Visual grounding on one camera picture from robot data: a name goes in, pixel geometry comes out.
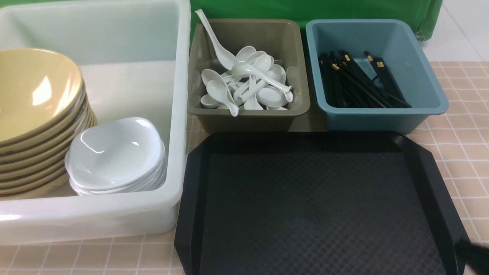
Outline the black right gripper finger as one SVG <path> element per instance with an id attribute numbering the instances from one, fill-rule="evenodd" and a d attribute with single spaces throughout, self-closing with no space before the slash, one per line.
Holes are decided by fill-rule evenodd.
<path id="1" fill-rule="evenodd" d="M 468 239 L 459 239 L 455 243 L 456 254 L 477 275 L 489 274 L 489 247 L 472 243 Z"/>

